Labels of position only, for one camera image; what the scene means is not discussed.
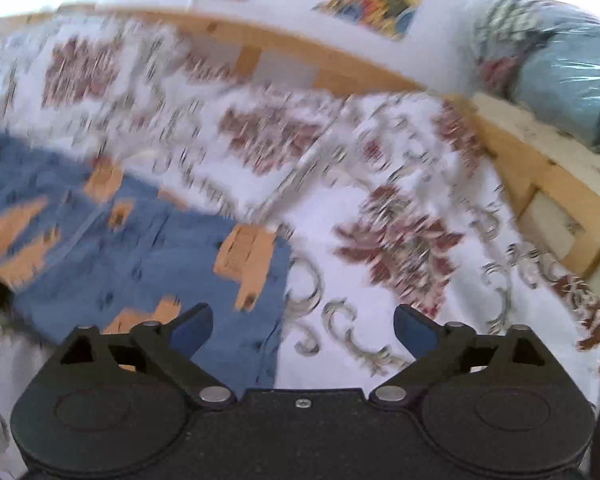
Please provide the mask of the blue patterned pyjama pants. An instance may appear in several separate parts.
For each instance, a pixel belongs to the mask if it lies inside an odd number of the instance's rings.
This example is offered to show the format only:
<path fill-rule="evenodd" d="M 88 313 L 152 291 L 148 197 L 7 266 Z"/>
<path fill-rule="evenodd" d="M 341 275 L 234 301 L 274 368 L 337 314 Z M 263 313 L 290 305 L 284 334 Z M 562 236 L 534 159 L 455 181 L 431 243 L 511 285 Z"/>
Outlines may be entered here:
<path fill-rule="evenodd" d="M 116 332 L 125 313 L 208 304 L 209 340 L 195 363 L 236 392 L 274 385 L 291 250 L 274 246 L 253 308 L 213 270 L 234 222 L 176 206 L 123 177 L 102 200 L 90 166 L 0 131 L 0 282 L 23 323 L 62 341 L 79 325 Z"/>

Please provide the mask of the white floral bed sheet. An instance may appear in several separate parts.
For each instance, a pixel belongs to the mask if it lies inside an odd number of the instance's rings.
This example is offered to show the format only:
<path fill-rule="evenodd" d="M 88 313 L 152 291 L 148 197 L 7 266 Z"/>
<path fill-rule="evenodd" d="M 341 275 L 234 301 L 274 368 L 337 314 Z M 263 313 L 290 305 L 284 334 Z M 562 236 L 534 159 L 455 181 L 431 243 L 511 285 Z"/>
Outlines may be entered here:
<path fill-rule="evenodd" d="M 227 408 L 132 344 L 189 309 L 56 344 L 0 312 L 0 479 L 600 479 L 600 300 L 518 231 L 456 101 L 256 84 L 173 25 L 68 13 L 0 37 L 0 131 L 90 166 L 99 200 L 132 177 L 232 220 L 213 270 L 238 310 L 291 250 L 274 385 L 223 382 Z M 379 406 L 415 361 L 401 304 L 477 336 L 451 378 Z"/>

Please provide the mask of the bagged bedding bundle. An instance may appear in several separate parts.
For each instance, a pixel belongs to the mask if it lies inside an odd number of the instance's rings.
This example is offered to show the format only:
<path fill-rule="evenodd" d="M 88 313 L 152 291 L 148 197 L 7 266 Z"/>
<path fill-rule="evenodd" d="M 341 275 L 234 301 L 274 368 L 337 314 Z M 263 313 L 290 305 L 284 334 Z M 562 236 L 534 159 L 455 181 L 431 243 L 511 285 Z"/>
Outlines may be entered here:
<path fill-rule="evenodd" d="M 600 154 L 600 20 L 556 0 L 475 0 L 467 47 L 482 84 Z"/>

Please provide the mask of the wooden bed frame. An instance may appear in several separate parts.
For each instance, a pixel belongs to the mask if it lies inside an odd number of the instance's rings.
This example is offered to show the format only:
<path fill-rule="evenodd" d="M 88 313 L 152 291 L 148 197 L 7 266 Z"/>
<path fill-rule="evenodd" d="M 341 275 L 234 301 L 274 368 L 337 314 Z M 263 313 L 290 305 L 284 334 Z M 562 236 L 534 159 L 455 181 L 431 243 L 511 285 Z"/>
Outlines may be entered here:
<path fill-rule="evenodd" d="M 0 18 L 0 37 L 57 15 L 85 12 L 163 22 L 186 35 L 228 44 L 237 54 L 232 64 L 242 76 L 263 70 L 269 54 L 285 66 L 312 70 L 310 84 L 337 96 L 365 91 L 417 90 L 420 85 L 396 72 L 324 41 L 244 18 L 148 10 L 123 6 L 68 4 L 57 10 Z M 600 155 L 524 110 L 476 94 L 460 106 L 475 125 L 483 148 L 501 175 L 513 210 L 538 232 L 543 242 L 562 254 L 562 265 L 586 278 L 600 292 Z"/>

